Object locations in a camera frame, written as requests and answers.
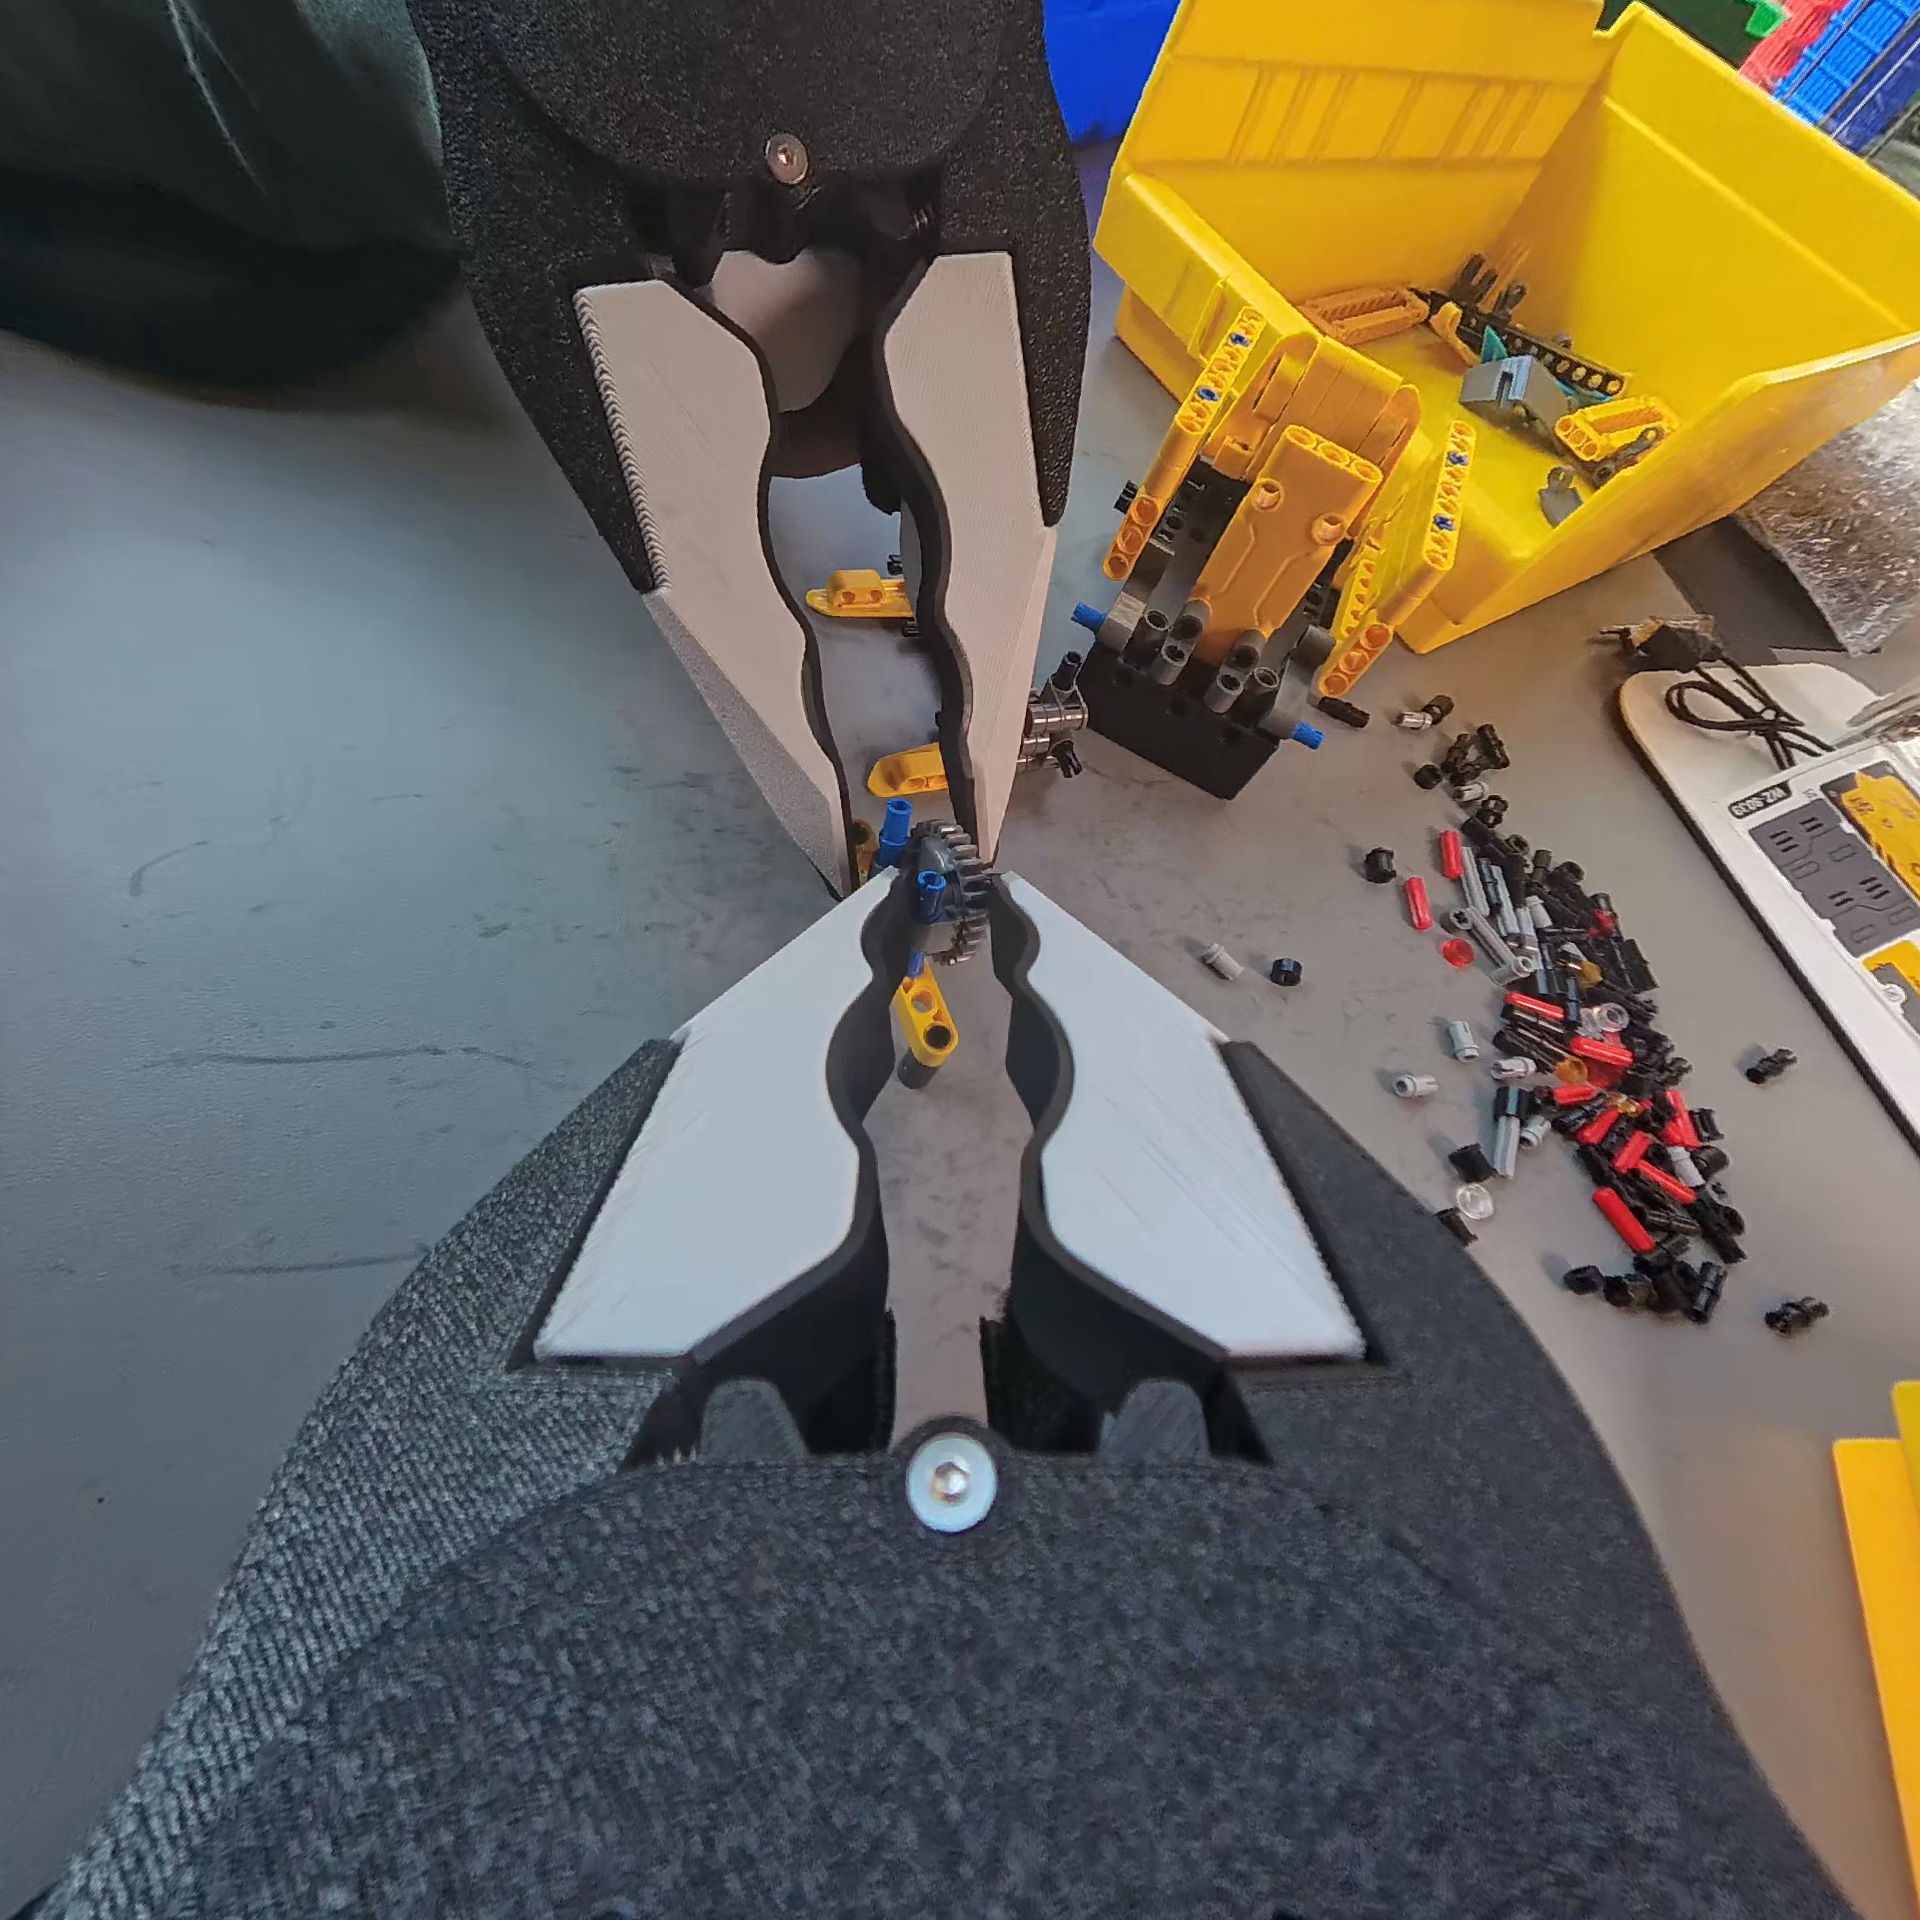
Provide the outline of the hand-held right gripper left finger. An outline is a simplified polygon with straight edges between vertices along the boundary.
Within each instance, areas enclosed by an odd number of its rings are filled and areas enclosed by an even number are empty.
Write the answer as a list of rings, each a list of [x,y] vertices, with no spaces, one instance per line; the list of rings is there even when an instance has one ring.
[[[881,871],[671,1036],[534,1325],[546,1370],[663,1374],[638,1454],[697,1441],[732,1380],[815,1454],[881,1450],[897,1404],[867,1116],[897,1065],[903,877]]]

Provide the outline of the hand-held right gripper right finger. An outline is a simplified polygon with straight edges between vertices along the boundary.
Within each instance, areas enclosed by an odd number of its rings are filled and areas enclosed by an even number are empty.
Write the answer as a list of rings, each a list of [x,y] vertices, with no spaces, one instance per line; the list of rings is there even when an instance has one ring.
[[[1035,1454],[1264,1454],[1247,1379],[1370,1341],[1229,1038],[1020,877],[987,908],[1028,1120],[990,1426]]]

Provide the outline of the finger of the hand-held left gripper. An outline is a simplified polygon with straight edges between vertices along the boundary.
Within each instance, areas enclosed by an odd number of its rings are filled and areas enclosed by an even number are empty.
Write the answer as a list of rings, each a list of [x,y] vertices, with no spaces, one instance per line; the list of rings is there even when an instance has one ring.
[[[942,255],[917,275],[880,326],[876,393],[949,802],[995,862],[1057,545],[1007,255]]]
[[[647,614],[779,826],[855,888],[818,639],[775,565],[779,408],[749,335],[660,281],[579,288],[576,321],[650,566]]]

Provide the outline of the yellow lego beam with black pins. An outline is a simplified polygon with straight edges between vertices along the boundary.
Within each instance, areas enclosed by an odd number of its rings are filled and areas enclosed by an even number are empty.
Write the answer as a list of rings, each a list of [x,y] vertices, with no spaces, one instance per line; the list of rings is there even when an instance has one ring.
[[[933,871],[921,879],[917,855],[905,838],[883,842],[881,832],[866,820],[849,828],[851,877],[855,886],[867,885],[883,866],[903,859],[903,873],[913,896],[913,928],[910,934],[903,973],[892,997],[892,1018],[900,1038],[893,1077],[907,1093],[924,1093],[948,1067],[957,1036],[948,999],[933,976],[933,934],[946,913],[948,877]]]

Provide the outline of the grey yellow lego rack assembly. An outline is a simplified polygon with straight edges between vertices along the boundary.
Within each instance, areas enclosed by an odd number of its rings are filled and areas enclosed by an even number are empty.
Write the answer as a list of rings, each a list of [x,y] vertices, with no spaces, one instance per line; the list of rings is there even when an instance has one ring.
[[[885,570],[841,569],[828,575],[822,588],[806,590],[809,613],[839,624],[864,623],[893,632],[901,644],[916,646],[920,629],[913,600],[895,557]],[[1052,675],[1025,698],[1020,736],[1020,770],[1049,766],[1062,778],[1085,773],[1080,734],[1088,730],[1091,710],[1081,688],[1088,660],[1078,650],[1059,656]],[[867,792],[878,801],[917,802],[948,792],[948,770],[940,742],[901,748],[876,759],[867,773]]]

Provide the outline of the large yellow black lego model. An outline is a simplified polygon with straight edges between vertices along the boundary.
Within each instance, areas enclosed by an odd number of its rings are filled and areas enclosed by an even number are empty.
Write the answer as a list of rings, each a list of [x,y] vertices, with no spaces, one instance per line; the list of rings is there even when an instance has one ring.
[[[1284,301],[1223,296],[1181,349],[1135,296],[1118,336],[1191,380],[1115,498],[1114,595],[1078,604],[1088,729],[1213,801],[1323,744],[1451,570],[1475,429],[1423,430],[1418,387]]]

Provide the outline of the pile of small lego pins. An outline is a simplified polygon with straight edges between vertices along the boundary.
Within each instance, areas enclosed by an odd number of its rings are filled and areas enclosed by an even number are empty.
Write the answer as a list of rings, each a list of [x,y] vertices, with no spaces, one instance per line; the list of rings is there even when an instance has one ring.
[[[1453,734],[1412,770],[1456,811],[1431,838],[1434,877],[1402,873],[1383,849],[1360,860],[1368,883],[1399,891],[1403,923],[1492,993],[1485,1029],[1441,1023],[1447,1059],[1482,1069],[1492,1093],[1477,1137],[1447,1152],[1453,1192],[1438,1224],[1473,1246],[1499,1188],[1555,1141],[1623,1255],[1618,1268],[1566,1266],[1559,1289],[1706,1329],[1747,1258],[1721,1129],[1687,1096],[1691,1065],[1662,1026],[1658,980],[1611,896],[1580,864],[1510,831],[1492,787],[1510,768],[1493,726]]]

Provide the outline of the long black lego beam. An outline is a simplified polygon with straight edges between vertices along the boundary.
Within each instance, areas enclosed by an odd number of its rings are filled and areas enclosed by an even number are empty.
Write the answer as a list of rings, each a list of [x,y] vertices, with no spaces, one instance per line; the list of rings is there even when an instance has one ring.
[[[1570,338],[1527,332],[1519,324],[1519,308],[1527,295],[1524,279],[1515,271],[1499,271],[1477,252],[1444,288],[1414,288],[1412,295],[1426,308],[1428,330],[1457,351],[1468,366],[1530,359],[1573,399],[1575,407],[1616,401],[1625,393],[1623,373],[1578,353]]]

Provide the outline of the lego instruction booklet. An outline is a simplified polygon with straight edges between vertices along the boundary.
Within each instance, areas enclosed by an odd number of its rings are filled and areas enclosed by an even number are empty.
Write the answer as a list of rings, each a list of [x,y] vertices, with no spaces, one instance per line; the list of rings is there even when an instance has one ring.
[[[1715,859],[1918,1141],[1916,740],[1861,739],[1708,811]]]

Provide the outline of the blue plastic crate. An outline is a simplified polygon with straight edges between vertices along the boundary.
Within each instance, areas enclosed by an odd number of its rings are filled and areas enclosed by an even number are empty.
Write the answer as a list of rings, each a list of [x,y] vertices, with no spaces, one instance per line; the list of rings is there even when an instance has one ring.
[[[1068,144],[1125,133],[1180,3],[1044,3],[1049,80]]]

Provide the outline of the yellow plastic storage bin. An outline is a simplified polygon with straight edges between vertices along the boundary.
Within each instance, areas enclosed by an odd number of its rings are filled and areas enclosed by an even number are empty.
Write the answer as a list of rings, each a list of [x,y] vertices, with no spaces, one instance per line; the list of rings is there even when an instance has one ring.
[[[1567,455],[1480,421],[1430,654],[1742,509],[1916,379],[1916,202],[1658,14],[1598,4],[1180,4],[1093,245],[1118,338],[1184,394],[1225,324],[1446,302],[1662,402],[1671,435],[1550,524]]]
[[[1910,1877],[1918,1877],[1918,1382],[1890,1391],[1893,1438],[1834,1445],[1835,1490],[1878,1691]]]

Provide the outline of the silver foil bag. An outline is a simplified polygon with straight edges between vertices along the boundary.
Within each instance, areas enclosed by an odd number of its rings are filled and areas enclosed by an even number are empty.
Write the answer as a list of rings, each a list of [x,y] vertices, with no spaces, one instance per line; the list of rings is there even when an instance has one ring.
[[[1918,611],[1918,388],[1788,468],[1737,520],[1841,652],[1882,652]]]

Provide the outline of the stack of coloured crates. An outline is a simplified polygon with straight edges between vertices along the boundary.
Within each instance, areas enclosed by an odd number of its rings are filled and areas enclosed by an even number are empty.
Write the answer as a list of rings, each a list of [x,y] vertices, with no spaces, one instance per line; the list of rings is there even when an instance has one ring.
[[[1792,117],[1867,156],[1913,110],[1916,3],[1788,3],[1740,74]]]

